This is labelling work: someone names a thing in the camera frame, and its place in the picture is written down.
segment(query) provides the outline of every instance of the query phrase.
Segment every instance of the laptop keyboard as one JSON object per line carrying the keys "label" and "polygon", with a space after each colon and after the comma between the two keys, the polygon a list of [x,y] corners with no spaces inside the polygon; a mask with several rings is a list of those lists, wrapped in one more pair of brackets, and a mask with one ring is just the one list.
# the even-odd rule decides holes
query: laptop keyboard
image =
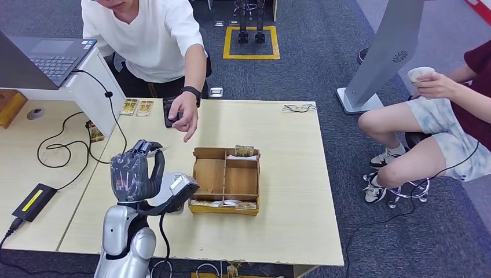
{"label": "laptop keyboard", "polygon": [[27,56],[31,61],[51,79],[60,79],[71,70],[71,66],[78,57],[67,56]]}

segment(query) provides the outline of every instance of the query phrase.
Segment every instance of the gray stand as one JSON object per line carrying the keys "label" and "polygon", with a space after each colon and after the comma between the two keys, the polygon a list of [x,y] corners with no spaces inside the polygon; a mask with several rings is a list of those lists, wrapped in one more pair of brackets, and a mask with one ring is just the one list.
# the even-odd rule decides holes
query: gray stand
{"label": "gray stand", "polygon": [[347,114],[383,107],[375,94],[414,56],[426,0],[389,0],[365,60],[338,97]]}
{"label": "gray stand", "polygon": [[373,109],[383,107],[383,104],[380,101],[379,96],[377,96],[377,94],[372,95],[372,97],[367,102],[365,102],[365,104],[363,104],[362,106],[352,107],[350,101],[345,96],[345,90],[346,88],[338,89],[338,98],[339,101],[341,101],[341,104],[343,105],[346,114],[360,114],[365,111],[370,111]]}

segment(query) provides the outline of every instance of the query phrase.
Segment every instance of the wooden box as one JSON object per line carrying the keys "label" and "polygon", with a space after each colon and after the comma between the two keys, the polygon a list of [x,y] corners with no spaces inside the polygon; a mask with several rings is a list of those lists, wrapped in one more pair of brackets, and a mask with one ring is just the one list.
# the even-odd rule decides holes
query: wooden box
{"label": "wooden box", "polygon": [[[195,148],[196,160],[193,178],[200,185],[189,199],[188,206],[193,213],[232,213],[257,215],[259,212],[259,150],[254,150],[256,160],[229,159],[234,155],[232,148]],[[235,206],[203,206],[192,204],[197,201],[237,200],[254,202],[256,208]]]}
{"label": "wooden box", "polygon": [[0,126],[9,127],[26,102],[20,92],[0,89]]}

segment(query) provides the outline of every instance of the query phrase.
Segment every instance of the white sneaker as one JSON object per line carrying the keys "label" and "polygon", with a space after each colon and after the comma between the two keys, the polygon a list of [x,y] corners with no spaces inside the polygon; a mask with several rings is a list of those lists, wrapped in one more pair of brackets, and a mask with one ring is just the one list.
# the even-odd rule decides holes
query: white sneaker
{"label": "white sneaker", "polygon": [[370,160],[370,166],[374,169],[379,170],[380,168],[386,166],[394,159],[398,158],[403,154],[404,153],[392,153],[389,151],[389,149],[386,148],[383,153],[381,153],[378,156],[375,156],[374,158],[372,158],[372,160]]}
{"label": "white sneaker", "polygon": [[370,180],[368,181],[367,187],[363,189],[363,191],[365,191],[365,202],[369,204],[374,204],[382,200],[387,193],[387,188],[372,184],[373,178],[375,178],[376,176],[377,175],[371,176]]}

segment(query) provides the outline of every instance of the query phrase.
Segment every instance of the yellow label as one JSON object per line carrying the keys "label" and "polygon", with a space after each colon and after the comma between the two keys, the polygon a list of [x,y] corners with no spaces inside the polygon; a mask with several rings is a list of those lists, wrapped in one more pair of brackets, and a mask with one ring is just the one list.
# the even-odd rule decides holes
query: yellow label
{"label": "yellow label", "polygon": [[29,209],[29,207],[32,205],[32,203],[34,203],[34,201],[36,201],[36,199],[39,197],[39,195],[41,195],[41,193],[43,193],[43,190],[38,190],[36,192],[36,194],[34,194],[34,196],[31,198],[31,200],[29,200],[29,202],[27,202],[27,204],[25,204],[25,206],[22,208],[22,211],[27,211]]}

